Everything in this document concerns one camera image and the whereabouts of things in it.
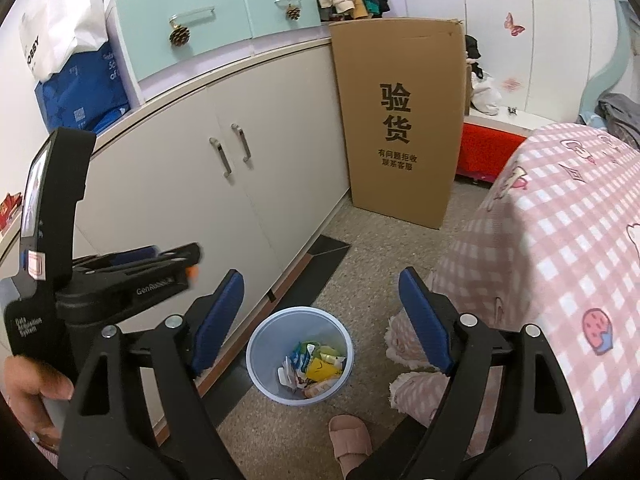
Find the person's left hand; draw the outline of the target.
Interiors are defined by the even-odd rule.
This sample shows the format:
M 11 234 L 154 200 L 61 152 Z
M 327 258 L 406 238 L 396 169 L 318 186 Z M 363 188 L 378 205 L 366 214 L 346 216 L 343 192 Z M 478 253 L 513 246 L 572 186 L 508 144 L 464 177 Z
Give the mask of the person's left hand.
M 43 400 L 70 400 L 73 383 L 50 365 L 27 356 L 8 356 L 3 377 L 9 407 L 29 437 L 47 451 L 58 452 L 61 431 L 53 425 Z

